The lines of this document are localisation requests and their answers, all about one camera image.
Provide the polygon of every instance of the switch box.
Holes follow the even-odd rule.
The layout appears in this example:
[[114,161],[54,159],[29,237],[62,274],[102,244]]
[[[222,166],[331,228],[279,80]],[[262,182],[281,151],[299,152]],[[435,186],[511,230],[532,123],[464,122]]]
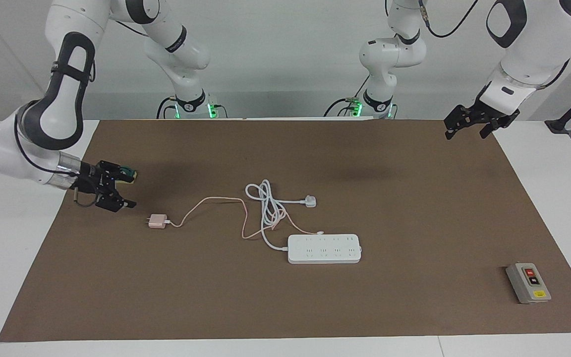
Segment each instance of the switch box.
[[357,235],[291,235],[287,259],[292,264],[353,264],[360,261]]
[[506,268],[514,293],[521,303],[550,301],[552,297],[537,267],[532,263],[516,263]]

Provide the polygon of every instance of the white table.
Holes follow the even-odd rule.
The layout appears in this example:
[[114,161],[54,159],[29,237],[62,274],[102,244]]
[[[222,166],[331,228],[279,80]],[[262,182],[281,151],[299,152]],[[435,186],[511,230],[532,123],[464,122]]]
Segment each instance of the white table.
[[[97,125],[86,121],[82,140],[67,151],[82,156]],[[497,131],[496,138],[571,265],[570,138],[549,133],[542,122],[514,122]],[[0,330],[63,195],[31,181],[0,176]],[[149,355],[564,357],[571,355],[571,334],[0,344],[0,356]]]

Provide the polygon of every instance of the brown table mat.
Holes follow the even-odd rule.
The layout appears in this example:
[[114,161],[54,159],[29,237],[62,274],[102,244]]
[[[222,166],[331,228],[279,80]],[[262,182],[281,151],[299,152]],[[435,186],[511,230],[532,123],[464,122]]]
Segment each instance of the brown table mat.
[[[104,121],[85,161],[138,170],[138,202],[82,209],[69,192],[0,341],[229,339],[571,332],[571,269],[491,136],[447,141],[439,121]],[[294,266],[244,241],[240,204],[271,180],[311,231],[356,233],[355,265]],[[247,232],[259,226],[249,203]],[[283,222],[268,237],[283,246]],[[552,294],[517,303],[504,267],[534,262]]]

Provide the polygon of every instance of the white robotic arm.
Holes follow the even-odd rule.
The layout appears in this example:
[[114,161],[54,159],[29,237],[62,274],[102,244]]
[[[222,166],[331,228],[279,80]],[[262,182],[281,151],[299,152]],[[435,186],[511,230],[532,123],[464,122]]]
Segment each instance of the white robotic arm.
[[418,0],[393,0],[388,24],[394,38],[368,41],[360,48],[360,63],[369,71],[367,88],[358,100],[362,115],[386,117],[397,85],[393,68],[412,67],[424,61],[426,45],[420,38],[422,15]]
[[165,0],[54,0],[46,21],[56,53],[50,84],[42,99],[0,121],[0,174],[95,194],[90,205],[113,212],[134,207],[115,186],[117,180],[133,181],[123,167],[106,161],[90,165],[59,150],[81,138],[82,100],[110,16],[141,23],[151,38],[147,54],[172,79],[178,101],[195,103],[196,114],[207,107],[199,102],[206,93],[192,71],[208,65],[208,52],[168,15]]
[[[499,29],[499,23],[510,26]],[[544,83],[558,68],[565,69],[571,57],[571,0],[497,0],[487,29],[506,54],[473,106],[459,105],[444,119],[448,139],[474,124],[485,124],[482,138],[508,127],[523,101],[551,84]]]

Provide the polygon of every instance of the white power strip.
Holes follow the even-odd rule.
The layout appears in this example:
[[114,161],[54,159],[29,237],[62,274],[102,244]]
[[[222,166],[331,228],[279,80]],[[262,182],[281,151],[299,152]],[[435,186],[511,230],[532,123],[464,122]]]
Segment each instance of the white power strip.
[[291,235],[287,259],[292,264],[353,264],[360,261],[357,235]]

